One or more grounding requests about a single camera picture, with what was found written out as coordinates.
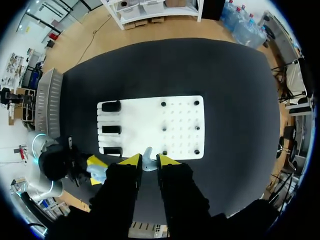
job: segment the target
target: white shelf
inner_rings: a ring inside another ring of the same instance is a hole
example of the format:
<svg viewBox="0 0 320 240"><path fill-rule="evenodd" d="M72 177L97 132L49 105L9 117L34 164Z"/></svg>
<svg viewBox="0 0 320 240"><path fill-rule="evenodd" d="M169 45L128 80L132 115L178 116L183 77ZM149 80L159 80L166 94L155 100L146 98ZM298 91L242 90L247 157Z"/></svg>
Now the white shelf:
<svg viewBox="0 0 320 240"><path fill-rule="evenodd" d="M119 18L118 13L116 12L117 4L122 0L101 0L102 4L111 14L115 22L118 24L121 30L124 30L124 25L128 23L132 23L135 21L157 18L157 17L165 17L165 16L195 16L197 17L197 21L201 22L202 11L204 7L204 0L197 0L198 10L189 2L187 2L186 7L166 7L164 5L164 11L155 14L147 14L146 11L141 7L141 15L138 17L133 17L130 19L124 19L123 17Z"/></svg>
<svg viewBox="0 0 320 240"><path fill-rule="evenodd" d="M164 6L164 11L154 14L147 14L146 11L141 8L141 15L130 18L124 19L121 17L120 21L122 24L128 24L135 21L143 20L143 19L150 19L150 18L157 18L157 17L164 17L164 16L198 16L198 11L192 5L186 7L166 7Z"/></svg>

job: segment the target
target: white pegboard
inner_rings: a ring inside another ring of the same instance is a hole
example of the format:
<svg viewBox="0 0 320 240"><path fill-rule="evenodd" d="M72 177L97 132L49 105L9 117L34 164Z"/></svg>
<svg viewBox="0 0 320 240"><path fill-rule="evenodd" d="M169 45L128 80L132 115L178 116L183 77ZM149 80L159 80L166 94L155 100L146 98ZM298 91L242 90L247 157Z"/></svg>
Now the white pegboard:
<svg viewBox="0 0 320 240"><path fill-rule="evenodd" d="M122 156L143 154L152 159L167 152L174 160L201 159L205 150L205 112L202 96L169 96L120 100L121 111L103 112L97 104L98 145L122 147ZM121 134L102 133L102 126L121 126Z"/></svg>

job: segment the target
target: storage bin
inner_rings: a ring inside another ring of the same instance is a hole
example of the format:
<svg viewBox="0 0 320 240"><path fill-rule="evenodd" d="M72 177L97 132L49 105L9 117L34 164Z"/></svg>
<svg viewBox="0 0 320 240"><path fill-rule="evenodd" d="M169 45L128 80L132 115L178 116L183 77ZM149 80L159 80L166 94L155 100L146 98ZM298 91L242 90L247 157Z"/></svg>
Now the storage bin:
<svg viewBox="0 0 320 240"><path fill-rule="evenodd" d="M186 0L165 0L165 5L168 8L183 8L186 4Z"/></svg>
<svg viewBox="0 0 320 240"><path fill-rule="evenodd" d="M158 14L165 11L165 0L140 0L140 5L143 6L146 14Z"/></svg>
<svg viewBox="0 0 320 240"><path fill-rule="evenodd" d="M120 13L124 19L133 19L141 15L139 0L125 0L119 2L117 13Z"/></svg>

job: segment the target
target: black table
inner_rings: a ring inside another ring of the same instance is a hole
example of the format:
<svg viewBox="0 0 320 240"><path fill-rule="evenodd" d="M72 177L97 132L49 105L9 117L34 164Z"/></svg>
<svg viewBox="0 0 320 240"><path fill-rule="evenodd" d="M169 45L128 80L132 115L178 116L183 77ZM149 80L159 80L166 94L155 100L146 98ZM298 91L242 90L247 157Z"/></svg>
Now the black table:
<svg viewBox="0 0 320 240"><path fill-rule="evenodd" d="M85 61L64 74L61 136L85 153L99 154L97 103L161 96L204 99L204 157L185 161L209 199L210 213L230 214L259 198L276 161L280 113L276 82L266 57L225 41L182 38L126 46ZM64 189L88 203L99 189ZM134 221L165 224L156 172L143 172Z"/></svg>

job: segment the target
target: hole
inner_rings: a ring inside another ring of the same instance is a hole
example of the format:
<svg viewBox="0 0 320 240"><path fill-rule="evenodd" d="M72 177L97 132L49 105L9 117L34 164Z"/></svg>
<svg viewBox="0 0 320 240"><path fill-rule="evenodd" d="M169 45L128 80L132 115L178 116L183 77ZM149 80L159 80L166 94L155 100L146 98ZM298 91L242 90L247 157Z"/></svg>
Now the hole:
<svg viewBox="0 0 320 240"><path fill-rule="evenodd" d="M121 7L125 7L127 5L128 5L128 3L126 1L121 2Z"/></svg>

